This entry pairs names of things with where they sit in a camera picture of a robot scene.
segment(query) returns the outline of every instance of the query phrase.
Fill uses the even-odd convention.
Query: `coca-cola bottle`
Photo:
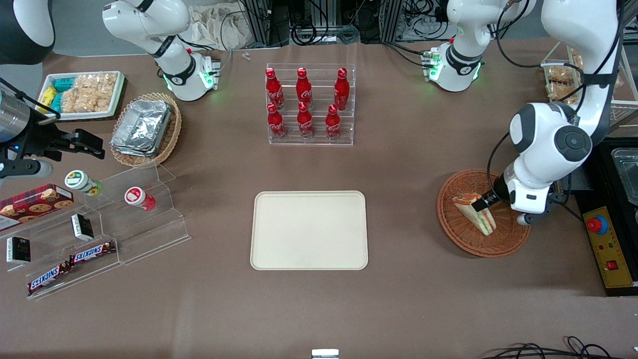
[[[268,126],[271,128],[272,138],[280,141],[286,138],[286,127],[283,125],[283,118],[274,103],[268,104]]]
[[[306,102],[299,102],[297,122],[299,122],[301,137],[306,140],[313,138],[315,135],[315,130],[313,129],[313,117],[308,111],[308,104]]]
[[[281,83],[275,76],[275,70],[272,67],[266,69],[266,91],[268,92],[268,98],[277,106],[277,110],[281,111],[286,107],[286,103],[283,100]]]
[[[309,110],[313,108],[313,87],[308,81],[308,73],[303,67],[297,69],[297,98],[299,102],[306,102]]]
[[[328,116],[325,117],[325,131],[330,142],[339,140],[341,136],[341,118],[335,105],[328,106]]]
[[[337,82],[334,83],[334,104],[337,110],[343,111],[348,105],[348,96],[350,96],[350,84],[348,83],[348,70],[342,67],[337,72]]]

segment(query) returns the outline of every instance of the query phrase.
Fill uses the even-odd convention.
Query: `cookie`
[[[50,211],[51,208],[52,207],[49,204],[38,203],[38,204],[34,204],[31,207],[29,207],[29,211],[31,211],[33,213],[43,213],[43,212],[46,212],[46,211]]]
[[[2,210],[0,210],[0,214],[7,217],[13,217],[18,215],[18,213],[15,210],[13,210],[12,204],[9,204],[8,206],[5,206]]]
[[[18,221],[20,223],[26,223],[26,222],[28,222],[28,221],[30,221],[32,219],[36,219],[36,218],[38,218],[38,216],[24,216],[22,218],[18,218]]]
[[[55,203],[54,206],[56,208],[70,207],[73,206],[73,201],[59,201],[58,203]]]
[[[42,194],[40,195],[40,199],[44,199],[48,202],[55,202],[58,198],[60,198],[60,195],[57,194],[56,190],[52,188],[42,192]]]

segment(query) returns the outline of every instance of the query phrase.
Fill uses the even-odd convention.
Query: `sandwich slice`
[[[462,194],[459,197],[453,198],[452,202],[476,228],[484,235],[489,236],[496,229],[496,221],[494,221],[492,213],[489,212],[489,208],[477,212],[474,207],[472,207],[472,203],[478,201],[480,198],[481,195],[478,193]]]

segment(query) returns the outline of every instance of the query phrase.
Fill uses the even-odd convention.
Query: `wicker basket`
[[[492,172],[491,177],[495,181],[498,175]],[[496,221],[496,229],[485,236],[452,203],[452,198],[459,194],[483,194],[488,190],[485,170],[457,172],[441,187],[436,211],[443,230],[459,247],[480,257],[504,257],[519,250],[530,234],[528,225],[522,226],[516,222],[519,213],[502,202],[491,206],[489,211]]]
[[[160,151],[155,157],[141,157],[141,156],[125,155],[123,153],[117,152],[113,148],[113,146],[111,146],[111,152],[113,153],[113,156],[119,163],[132,166],[132,167],[143,165],[153,160],[156,163],[160,164],[168,158],[171,152],[173,152],[175,145],[177,144],[179,131],[182,129],[182,115],[179,112],[179,108],[177,107],[175,100],[173,100],[172,98],[170,98],[169,96],[163,93],[149,93],[146,95],[142,95],[133,101],[136,101],[136,100],[150,100],[150,101],[161,100],[168,103],[172,107],[172,112],[170,114],[170,118],[168,119],[169,122],[166,127],[166,131],[164,132],[164,138],[162,138],[161,144],[159,146]],[[133,103],[133,101],[131,101],[128,105],[126,105],[126,107],[122,110],[122,112],[120,112],[120,115],[117,118],[117,122],[115,123],[115,128],[113,129],[113,134],[115,134],[115,131],[117,131],[117,128],[119,127],[120,123],[122,122],[122,118],[124,117],[124,113],[126,113],[126,110],[128,110],[129,106],[131,105],[131,103]]]

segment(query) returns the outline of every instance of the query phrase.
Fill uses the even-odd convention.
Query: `brown table surface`
[[[522,63],[551,39],[505,41]],[[432,44],[414,45],[429,48]],[[436,216],[452,173],[484,167],[512,115],[546,99],[537,70],[511,66],[495,44],[462,93],[380,45],[287,46],[236,53],[219,90],[179,102],[184,125],[165,162],[175,207],[192,240],[36,302],[25,277],[0,271],[0,353],[5,358],[478,358],[488,349],[563,336],[636,357],[638,298],[605,298],[585,229],[563,210],[535,225],[523,248],[481,259],[455,246]],[[263,70],[271,63],[357,64],[352,148],[271,147]],[[45,73],[120,70],[124,101],[167,92],[150,56],[52,56]],[[64,124],[108,140],[114,122]],[[515,158],[506,142],[494,159]],[[64,154],[48,179],[6,181],[2,197],[81,168],[106,178],[126,167]],[[249,263],[253,201],[265,190],[360,190],[369,264],[361,271],[256,271]]]

